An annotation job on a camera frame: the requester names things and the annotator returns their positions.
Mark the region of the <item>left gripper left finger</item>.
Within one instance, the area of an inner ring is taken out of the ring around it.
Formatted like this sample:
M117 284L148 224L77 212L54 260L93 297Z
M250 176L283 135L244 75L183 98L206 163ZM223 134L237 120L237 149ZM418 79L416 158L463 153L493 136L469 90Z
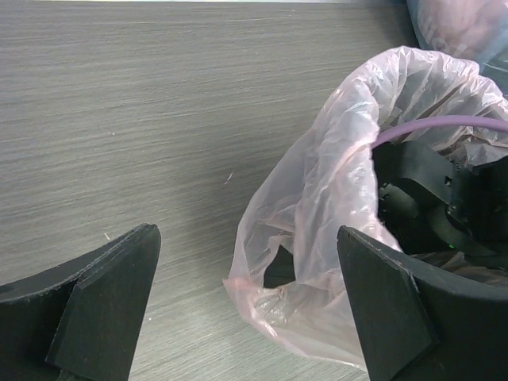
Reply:
M127 380L160 255L156 225L1 286L3 380Z

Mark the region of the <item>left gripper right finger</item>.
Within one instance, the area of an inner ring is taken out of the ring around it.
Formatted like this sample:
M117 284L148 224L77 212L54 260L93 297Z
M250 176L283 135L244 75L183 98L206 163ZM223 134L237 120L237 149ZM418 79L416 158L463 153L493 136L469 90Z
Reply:
M505 380L507 290L401 253L357 229L337 235L372 380Z

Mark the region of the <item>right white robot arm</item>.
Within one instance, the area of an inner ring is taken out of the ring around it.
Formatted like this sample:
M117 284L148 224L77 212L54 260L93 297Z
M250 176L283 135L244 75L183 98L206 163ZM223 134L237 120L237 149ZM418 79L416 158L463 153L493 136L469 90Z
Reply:
M507 159L467 167L407 141L372 151L378 218L408 255L455 249L507 267Z

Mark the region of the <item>pink plastic trash bag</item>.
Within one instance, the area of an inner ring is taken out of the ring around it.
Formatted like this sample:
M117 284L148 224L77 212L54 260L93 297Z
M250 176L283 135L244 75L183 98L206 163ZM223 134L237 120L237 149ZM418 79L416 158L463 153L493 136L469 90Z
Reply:
M398 247L376 216L371 144L382 131L435 115L503 120L507 101L477 63L405 46L348 75L238 225L224 285L247 323L299 355L365 369L337 233L347 225Z

